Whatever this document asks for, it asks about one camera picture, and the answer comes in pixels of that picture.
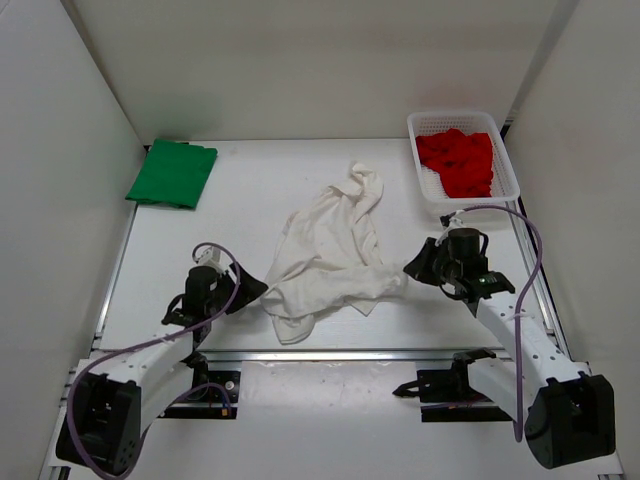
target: white enclosure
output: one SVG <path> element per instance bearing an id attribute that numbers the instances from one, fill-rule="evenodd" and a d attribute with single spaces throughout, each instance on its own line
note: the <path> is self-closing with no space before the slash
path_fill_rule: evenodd
<path id="1" fill-rule="evenodd" d="M 60 462 L 47 448 L 64 414 L 69 370 L 92 345 L 120 348 L 152 332 L 184 282 L 194 243 L 228 244 L 264 278 L 287 215 L 361 160 L 386 182 L 372 213 L 383 256 L 406 261 L 406 252 L 417 253 L 440 227 L 421 203 L 406 118 L 465 108 L 490 113 L 498 127 L 515 117 L 506 146 L 524 206 L 546 241 L 545 271 L 572 357 L 612 382 L 622 466 L 628 478 L 640 479 L 633 290 L 640 270 L 639 21 L 632 0 L 0 0 L 0 477 L 58 478 L 48 465 Z M 124 200 L 142 145 L 156 137 L 219 149 L 195 212 L 145 207 L 134 215 Z M 258 197 L 265 179 L 269 188 Z M 222 210 L 233 194 L 244 196 Z M 493 238 L 494 266 L 522 285 L 533 258 L 526 231 L 504 216 L 478 222 Z M 429 361 L 442 366 L 451 352 L 469 347 L 496 347 L 505 356 L 462 305 L 414 287 L 402 303 L 378 305 L 363 332 L 356 323 L 363 319 L 343 309 L 319 322 L 308 343 L 285 348 L 264 312 L 251 308 L 216 324 L 203 348 L 227 362 L 368 359 L 362 368 L 373 368 L 371 378 L 381 382 L 374 392 L 415 373 L 413 361 L 422 360 L 416 352 L 431 352 Z M 565 349 L 541 280 L 527 302 Z M 371 360 L 394 352 L 405 361 L 384 373 L 372 367 Z M 300 401 L 315 392 L 304 384 L 305 368 L 312 367 L 287 373 Z M 249 387 L 269 378 L 252 364 L 245 373 Z M 330 389 L 316 405 L 333 406 L 331 395 L 367 398 L 371 410 L 349 417 L 359 433 L 347 431 L 339 415 L 326 422 L 304 411 L 292 413 L 297 421 L 264 418 L 260 402 L 271 407 L 269 393 L 278 390 L 269 388 L 262 397 L 245 391 L 246 416 L 224 427 L 159 422 L 132 479 L 215 473 L 235 480 L 264 472 L 287 478 L 307 468 L 317 479 L 396 472 L 596 480 L 621 471 L 616 455 L 536 470 L 506 423 L 430 424 L 425 431 L 407 415 L 409 407 L 396 411 L 396 403 L 391 408 L 389 398 L 371 392 L 344 397 Z M 390 416 L 377 415 L 382 411 Z M 367 417 L 373 413 L 377 429 Z M 316 428 L 320 434 L 309 443 L 315 459 L 304 455 L 302 442 L 286 448 Z M 238 449 L 195 450 L 224 441 L 222 431 L 247 448 L 271 443 L 258 463 L 238 457 L 246 463 L 234 469 L 223 459 Z M 425 445 L 394 455 L 386 441 L 394 436 L 407 448 Z M 345 453 L 350 444 L 369 470 L 354 467 Z M 299 463 L 273 460 L 287 451 Z M 178 468 L 182 458 L 190 470 Z M 70 478 L 95 477 L 73 468 Z"/>

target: red cloth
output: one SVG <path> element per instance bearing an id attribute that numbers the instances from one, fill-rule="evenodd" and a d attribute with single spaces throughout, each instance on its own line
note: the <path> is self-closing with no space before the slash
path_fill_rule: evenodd
<path id="1" fill-rule="evenodd" d="M 451 198 L 490 197 L 493 147 L 486 133 L 465 135 L 457 128 L 416 138 L 420 163 L 440 174 Z"/>

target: white table surface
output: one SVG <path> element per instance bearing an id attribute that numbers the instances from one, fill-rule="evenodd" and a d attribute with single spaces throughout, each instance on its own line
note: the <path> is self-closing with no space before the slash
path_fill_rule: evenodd
<path id="1" fill-rule="evenodd" d="M 427 236 L 442 229 L 420 193 L 408 139 L 194 142 L 218 149 L 195 211 L 138 209 L 106 319 L 102 349 L 146 340 L 168 302 L 184 289 L 192 247 L 213 241 L 229 248 L 243 267 L 263 279 L 287 217 L 326 186 L 346 177 L 350 164 L 377 170 L 385 186 L 372 212 L 383 261 L 411 260 Z M 466 215 L 469 226 L 490 236 L 490 267 L 517 289 L 524 262 L 507 214 Z M 533 294 L 525 306 L 539 309 Z M 493 335 L 434 288 L 410 281 L 404 298 L 382 301 L 368 317 L 351 307 L 317 322 L 305 341 L 278 342 L 258 302 L 213 324 L 202 348 L 217 350 L 464 349 L 499 346 Z"/>
<path id="2" fill-rule="evenodd" d="M 158 420 L 129 480 L 598 480 L 616 458 L 545 470 L 509 422 L 394 418 Z M 96 480 L 74 466 L 69 480 Z"/>

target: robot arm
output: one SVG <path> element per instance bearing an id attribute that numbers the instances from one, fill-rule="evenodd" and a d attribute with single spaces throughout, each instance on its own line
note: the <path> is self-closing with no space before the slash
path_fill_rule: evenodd
<path id="1" fill-rule="evenodd" d="M 234 279 L 219 264 L 220 251 L 207 249 L 189 271 L 185 291 L 169 304 L 162 325 L 152 339 L 162 339 L 197 325 L 219 313 L 234 313 L 262 295 L 267 286 L 239 264 Z M 119 355 L 84 374 L 76 388 L 72 409 L 79 438 L 91 460 L 110 475 L 135 464 L 151 423 L 180 395 L 208 381 L 207 362 L 196 352 L 210 332 L 210 324 L 189 334 L 159 342 L 143 350 Z M 71 439 L 65 420 L 56 455 L 79 465 L 85 462 Z"/>
<path id="2" fill-rule="evenodd" d="M 488 237 L 465 228 L 456 218 L 443 217 L 445 233 L 428 238 L 404 271 L 413 279 L 440 287 L 464 302 L 517 360 L 517 296 L 509 280 L 488 268 Z M 445 290 L 453 286 L 454 293 Z M 481 393 L 511 418 L 517 418 L 517 388 L 523 387 L 528 413 L 524 434 L 535 458 L 546 468 L 580 462 L 615 451 L 613 389 L 602 376 L 589 376 L 572 362 L 527 315 L 520 315 L 523 379 L 518 384 L 513 363 L 482 349 L 454 356 L 452 375 L 464 393 Z M 396 392 L 404 396 L 401 386 Z"/>

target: crumpled white cloth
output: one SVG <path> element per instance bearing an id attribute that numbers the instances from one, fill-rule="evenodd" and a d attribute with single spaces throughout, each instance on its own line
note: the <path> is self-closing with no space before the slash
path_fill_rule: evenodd
<path id="1" fill-rule="evenodd" d="M 401 293 L 406 275 L 401 266 L 382 264 L 369 218 L 382 190 L 378 174 L 356 163 L 348 180 L 289 217 L 261 298 L 280 343 L 307 338 L 327 308 L 346 302 L 368 315 L 380 297 Z"/>

